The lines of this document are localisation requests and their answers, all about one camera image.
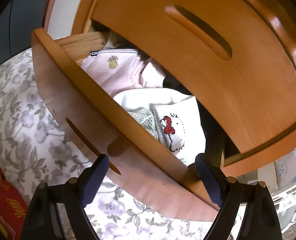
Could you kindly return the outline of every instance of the blue gripper pad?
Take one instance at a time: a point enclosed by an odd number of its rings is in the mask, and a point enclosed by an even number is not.
[[[199,178],[202,180],[211,201],[221,208],[223,205],[222,188],[202,158],[201,154],[198,154],[195,157],[195,169]]]
[[[78,191],[83,208],[92,203],[109,169],[109,158],[99,155],[94,164],[86,168],[78,178]]]

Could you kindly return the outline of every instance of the clothing tag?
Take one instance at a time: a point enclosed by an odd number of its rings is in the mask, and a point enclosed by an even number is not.
[[[93,50],[93,51],[89,52],[89,55],[90,56],[97,56],[98,55],[98,51],[99,50]]]

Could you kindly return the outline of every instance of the pineapple print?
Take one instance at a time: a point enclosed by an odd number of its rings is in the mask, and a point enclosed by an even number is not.
[[[110,58],[109,58],[109,67],[111,68],[111,69],[114,69],[114,68],[116,68],[117,66],[118,66],[118,62],[117,62],[117,56],[111,56]]]

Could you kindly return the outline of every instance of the drawer front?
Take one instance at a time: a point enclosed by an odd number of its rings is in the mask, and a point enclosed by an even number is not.
[[[241,153],[296,123],[295,69],[243,0],[96,0],[92,19],[163,65]]]
[[[58,43],[65,50],[78,43],[78,37],[64,39]],[[112,168],[108,177],[157,212],[213,221],[218,207],[197,176],[106,94],[58,43],[43,29],[34,31],[34,72],[38,93],[72,142],[91,161],[99,153],[107,154]],[[88,43],[81,39],[80,46],[87,48]]]

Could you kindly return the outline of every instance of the drawer handle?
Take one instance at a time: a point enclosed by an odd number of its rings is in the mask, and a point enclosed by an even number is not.
[[[101,153],[98,151],[98,149],[82,134],[82,132],[73,124],[73,122],[66,118],[66,122],[71,127],[71,129],[75,132],[75,134],[78,135],[80,140],[83,141],[83,143],[97,156],[99,156]],[[118,170],[118,168],[113,165],[111,162],[109,162],[109,168],[112,169],[115,173],[121,175],[121,172]]]
[[[232,49],[229,43],[197,15],[179,5],[166,6],[164,12],[171,19],[197,36],[198,39],[209,49],[213,50],[219,57],[225,60],[230,60],[232,58]]]

